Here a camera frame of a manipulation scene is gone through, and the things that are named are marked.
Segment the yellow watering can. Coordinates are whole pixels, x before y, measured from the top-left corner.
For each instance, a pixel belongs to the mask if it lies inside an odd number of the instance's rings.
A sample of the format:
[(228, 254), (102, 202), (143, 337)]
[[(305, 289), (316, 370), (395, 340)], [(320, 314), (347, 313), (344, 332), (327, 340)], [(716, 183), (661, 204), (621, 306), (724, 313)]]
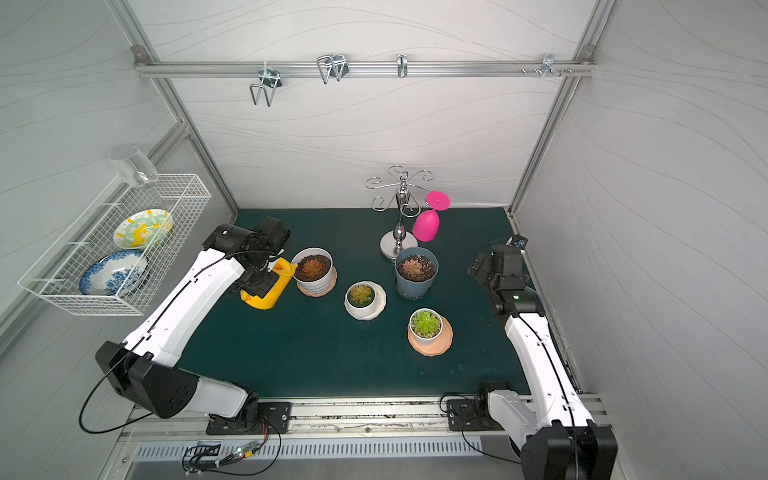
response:
[(240, 299), (258, 310), (273, 308), (294, 277), (297, 267), (297, 264), (284, 258), (268, 263), (259, 281), (250, 281), (240, 289)]

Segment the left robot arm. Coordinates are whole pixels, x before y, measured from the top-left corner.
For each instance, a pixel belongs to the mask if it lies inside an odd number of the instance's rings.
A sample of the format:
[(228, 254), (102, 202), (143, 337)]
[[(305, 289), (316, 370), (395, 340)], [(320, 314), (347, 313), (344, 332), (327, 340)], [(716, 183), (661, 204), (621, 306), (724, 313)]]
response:
[(198, 376), (177, 363), (197, 327), (227, 292), (258, 310), (273, 308), (295, 265), (282, 257), (290, 231), (266, 217), (254, 229), (222, 224), (206, 239), (184, 278), (122, 342), (106, 342), (96, 361), (114, 391), (162, 419), (208, 416), (210, 435), (248, 435), (269, 416), (258, 395)]

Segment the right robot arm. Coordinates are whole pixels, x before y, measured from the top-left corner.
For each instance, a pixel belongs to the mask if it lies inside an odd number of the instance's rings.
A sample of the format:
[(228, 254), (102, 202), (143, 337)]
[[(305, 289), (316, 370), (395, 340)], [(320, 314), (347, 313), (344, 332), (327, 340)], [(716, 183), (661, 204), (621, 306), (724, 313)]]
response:
[(618, 454), (612, 430), (595, 423), (557, 352), (543, 303), (527, 288), (523, 253), (514, 236), (479, 253), (469, 274), (486, 290), (494, 315), (521, 363), (532, 403), (497, 384), (477, 407), (499, 424), (517, 448), (527, 479), (608, 479)]

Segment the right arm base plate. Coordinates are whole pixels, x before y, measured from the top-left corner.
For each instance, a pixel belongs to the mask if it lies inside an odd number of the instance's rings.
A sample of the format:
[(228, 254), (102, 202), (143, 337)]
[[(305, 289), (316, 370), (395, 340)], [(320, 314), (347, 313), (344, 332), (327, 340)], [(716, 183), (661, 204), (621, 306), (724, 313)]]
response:
[(477, 410), (476, 402), (472, 398), (451, 397), (442, 400), (441, 409), (447, 416), (448, 429), (452, 432), (502, 430), (502, 427), (492, 420), (485, 410)]

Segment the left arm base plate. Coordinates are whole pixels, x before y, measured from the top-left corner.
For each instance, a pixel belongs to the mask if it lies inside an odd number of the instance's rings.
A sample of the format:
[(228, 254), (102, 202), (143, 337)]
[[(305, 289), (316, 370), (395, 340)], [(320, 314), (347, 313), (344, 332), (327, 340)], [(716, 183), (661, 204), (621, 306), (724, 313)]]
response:
[(234, 417), (209, 415), (205, 433), (209, 436), (258, 435), (288, 430), (292, 404), (290, 402), (247, 402)]

